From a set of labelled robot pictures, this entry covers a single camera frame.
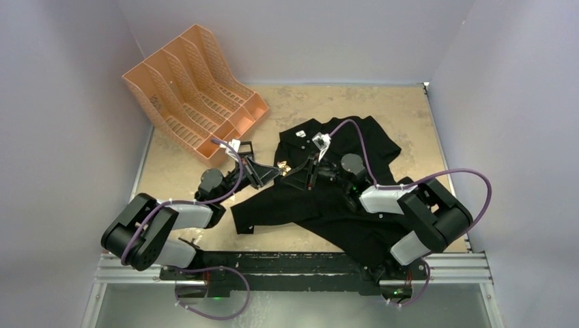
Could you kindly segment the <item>black button shirt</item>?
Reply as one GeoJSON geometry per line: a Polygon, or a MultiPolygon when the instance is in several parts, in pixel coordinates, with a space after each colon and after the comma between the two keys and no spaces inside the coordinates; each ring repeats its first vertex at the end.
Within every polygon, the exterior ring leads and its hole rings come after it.
{"type": "MultiPolygon", "coordinates": [[[[381,185],[395,182],[389,165],[401,148],[386,134],[372,116],[332,118],[321,123],[310,119],[279,134],[274,162],[285,161],[290,167],[303,164],[316,149],[311,138],[316,133],[339,131],[332,136],[325,159],[338,165],[345,154],[367,153],[373,175],[381,185]]],[[[236,232],[250,227],[295,223],[344,250],[347,255],[369,268],[390,259],[390,249],[409,233],[398,222],[398,215],[350,210],[343,189],[328,178],[318,178],[312,190],[300,190],[282,183],[274,185],[231,207],[236,232]]]]}

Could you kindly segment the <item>gold leaf brooch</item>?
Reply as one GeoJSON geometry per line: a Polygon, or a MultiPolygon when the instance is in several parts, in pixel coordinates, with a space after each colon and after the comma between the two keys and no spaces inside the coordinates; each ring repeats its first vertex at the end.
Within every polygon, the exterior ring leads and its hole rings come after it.
{"type": "Polygon", "coordinates": [[[277,163],[278,168],[281,170],[281,175],[286,176],[292,168],[287,164],[287,161],[280,161],[277,163]]]}

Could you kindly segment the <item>small black rectangular frame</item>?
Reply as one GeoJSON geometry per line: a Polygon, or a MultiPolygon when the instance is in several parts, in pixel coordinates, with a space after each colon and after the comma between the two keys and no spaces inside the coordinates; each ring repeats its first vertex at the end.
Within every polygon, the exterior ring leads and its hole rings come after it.
{"type": "Polygon", "coordinates": [[[238,148],[238,154],[241,157],[253,157],[254,156],[254,150],[253,150],[253,144],[251,141],[241,141],[240,142],[240,146],[238,148]]]}

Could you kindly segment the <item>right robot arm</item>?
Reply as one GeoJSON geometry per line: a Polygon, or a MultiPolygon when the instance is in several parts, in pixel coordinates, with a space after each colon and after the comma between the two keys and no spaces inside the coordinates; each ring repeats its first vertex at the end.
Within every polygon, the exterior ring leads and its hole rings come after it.
{"type": "Polygon", "coordinates": [[[466,207],[434,177],[417,182],[382,186],[374,184],[369,165],[357,154],[329,163],[313,154],[282,178],[283,184],[312,191],[318,180],[335,183],[350,210],[388,214],[407,232],[388,248],[385,273],[399,278],[415,260],[444,251],[474,219],[466,207]]]}

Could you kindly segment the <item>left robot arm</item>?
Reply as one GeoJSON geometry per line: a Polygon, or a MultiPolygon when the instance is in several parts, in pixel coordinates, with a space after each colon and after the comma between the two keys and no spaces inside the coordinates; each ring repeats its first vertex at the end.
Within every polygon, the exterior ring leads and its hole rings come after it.
{"type": "Polygon", "coordinates": [[[186,279],[203,273],[203,260],[192,242],[170,241],[174,230],[208,229],[226,212],[222,203],[245,187],[260,189],[282,173],[281,168],[262,165],[244,156],[230,172],[207,169],[202,173],[193,200],[160,201],[137,194],[104,231],[101,246],[138,271],[153,264],[177,267],[186,279]]]}

